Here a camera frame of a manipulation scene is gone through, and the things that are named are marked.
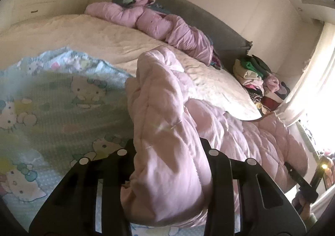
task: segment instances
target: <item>green clothing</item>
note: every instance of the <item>green clothing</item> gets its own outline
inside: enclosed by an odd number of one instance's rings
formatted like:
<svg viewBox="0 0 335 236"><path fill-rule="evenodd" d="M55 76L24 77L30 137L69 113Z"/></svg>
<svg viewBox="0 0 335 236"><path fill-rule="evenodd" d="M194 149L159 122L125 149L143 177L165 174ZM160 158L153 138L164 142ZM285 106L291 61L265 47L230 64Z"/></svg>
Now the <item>green clothing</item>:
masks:
<svg viewBox="0 0 335 236"><path fill-rule="evenodd" d="M241 62L241 66L244 67L244 69L251 70L251 71L257 73L260 77L263 78L263 74L262 74L260 71L258 71L258 70L252 65L252 63L251 63L250 61L246 61L244 58L241 58L241 59L240 59L240 62Z"/></svg>
<svg viewBox="0 0 335 236"><path fill-rule="evenodd" d="M318 219L316 219L315 215L312 213L310 217L304 221L307 231L309 231L311 227L315 225L317 220Z"/></svg>

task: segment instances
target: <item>pink comforter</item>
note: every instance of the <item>pink comforter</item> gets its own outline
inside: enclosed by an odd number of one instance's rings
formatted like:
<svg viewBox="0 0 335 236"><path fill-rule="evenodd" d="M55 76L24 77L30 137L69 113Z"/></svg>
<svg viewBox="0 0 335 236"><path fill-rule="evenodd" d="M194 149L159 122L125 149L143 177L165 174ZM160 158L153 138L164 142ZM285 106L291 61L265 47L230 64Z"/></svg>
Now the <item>pink comforter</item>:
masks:
<svg viewBox="0 0 335 236"><path fill-rule="evenodd" d="M213 46L205 34L189 26L180 16L161 16L156 11L142 7L147 0L138 0L135 7L125 9L115 3L93 3L85 14L98 17L118 25L137 28L143 33L184 51L189 56L210 65Z"/></svg>
<svg viewBox="0 0 335 236"><path fill-rule="evenodd" d="M199 137L230 158L255 158L284 192L295 185L285 161L306 174L303 146L274 114L257 123L240 121L209 102L189 99L192 85L174 53L163 46L140 55L137 77L127 79L137 154L121 201L132 222L204 224L212 182ZM237 189L235 205L239 211Z"/></svg>

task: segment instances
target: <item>gray upholstered headboard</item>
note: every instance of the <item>gray upholstered headboard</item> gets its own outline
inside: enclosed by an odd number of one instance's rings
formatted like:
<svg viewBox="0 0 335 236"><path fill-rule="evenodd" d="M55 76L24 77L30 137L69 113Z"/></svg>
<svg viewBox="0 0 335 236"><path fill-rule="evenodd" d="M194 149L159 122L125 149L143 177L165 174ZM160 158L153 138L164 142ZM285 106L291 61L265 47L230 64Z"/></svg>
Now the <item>gray upholstered headboard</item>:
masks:
<svg viewBox="0 0 335 236"><path fill-rule="evenodd" d="M187 0L157 0L164 9L181 16L187 24L202 30L211 38L225 68L232 72L235 58L246 55L252 42L245 40L223 21Z"/></svg>

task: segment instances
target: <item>hello kitty face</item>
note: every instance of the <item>hello kitty face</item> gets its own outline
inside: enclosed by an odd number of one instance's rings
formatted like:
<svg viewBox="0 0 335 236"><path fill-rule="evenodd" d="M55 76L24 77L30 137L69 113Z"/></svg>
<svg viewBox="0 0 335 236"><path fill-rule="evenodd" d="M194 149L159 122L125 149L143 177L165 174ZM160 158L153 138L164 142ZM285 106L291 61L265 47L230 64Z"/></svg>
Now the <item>hello kitty face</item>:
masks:
<svg viewBox="0 0 335 236"><path fill-rule="evenodd" d="M35 75L37 74L41 69L43 69L44 63L39 61L33 61L27 66L27 74L28 75Z"/></svg>
<svg viewBox="0 0 335 236"><path fill-rule="evenodd" d="M106 86L106 82L74 76L71 82L71 91L80 101L83 101L81 104L95 104L106 96Z"/></svg>
<svg viewBox="0 0 335 236"><path fill-rule="evenodd" d="M93 149L97 155L94 157L94 160L104 159L105 157L108 157L111 153L122 149L120 143L121 139L118 137L115 137L115 140L113 140L112 142L108 142L104 138L95 140L93 142Z"/></svg>
<svg viewBox="0 0 335 236"><path fill-rule="evenodd" d="M0 128L8 131L13 130L13 127L15 128L16 117L14 102L0 101Z"/></svg>
<svg viewBox="0 0 335 236"><path fill-rule="evenodd" d="M70 72L82 71L92 65L92 61L79 56L64 57L66 65L70 66Z"/></svg>
<svg viewBox="0 0 335 236"><path fill-rule="evenodd" d="M36 181L28 182L23 173L13 169L6 173L7 182L2 183L2 187L8 192L15 195L20 201L31 202L46 196Z"/></svg>

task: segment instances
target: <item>white circular marker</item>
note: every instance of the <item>white circular marker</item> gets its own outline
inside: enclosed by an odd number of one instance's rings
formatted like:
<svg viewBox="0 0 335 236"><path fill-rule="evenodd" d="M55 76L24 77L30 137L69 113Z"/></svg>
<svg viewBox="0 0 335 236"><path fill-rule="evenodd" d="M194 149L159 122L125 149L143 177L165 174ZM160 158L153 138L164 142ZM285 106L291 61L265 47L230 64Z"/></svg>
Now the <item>white circular marker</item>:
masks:
<svg viewBox="0 0 335 236"><path fill-rule="evenodd" d="M219 152L217 151L217 150L215 150L215 149L211 149L211 150L209 150L209 152L208 152L211 156L217 156L217 155L219 155Z"/></svg>
<svg viewBox="0 0 335 236"><path fill-rule="evenodd" d="M79 163L81 165L85 165L89 162L89 159L87 157L82 157L80 160L79 160Z"/></svg>
<svg viewBox="0 0 335 236"><path fill-rule="evenodd" d="M256 164L257 164L257 161L254 160L254 159L248 159L248 160L247 160L247 163L248 163L249 165L256 165Z"/></svg>
<svg viewBox="0 0 335 236"><path fill-rule="evenodd" d="M125 154L127 154L127 150L126 149L120 149L120 150L118 150L118 155L119 156L124 156Z"/></svg>

